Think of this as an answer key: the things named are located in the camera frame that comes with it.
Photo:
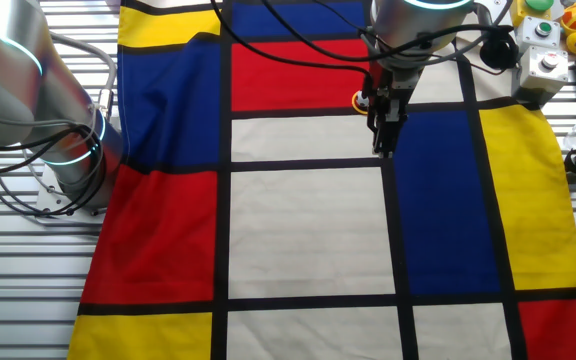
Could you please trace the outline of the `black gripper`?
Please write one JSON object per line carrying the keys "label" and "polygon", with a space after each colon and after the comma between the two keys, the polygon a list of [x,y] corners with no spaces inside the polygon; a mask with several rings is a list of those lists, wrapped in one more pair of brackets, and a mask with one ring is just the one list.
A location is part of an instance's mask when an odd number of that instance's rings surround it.
{"label": "black gripper", "polygon": [[421,68],[388,69],[379,63],[369,66],[368,117],[373,132],[372,149],[377,156],[392,157],[408,119],[407,105],[420,80]]}

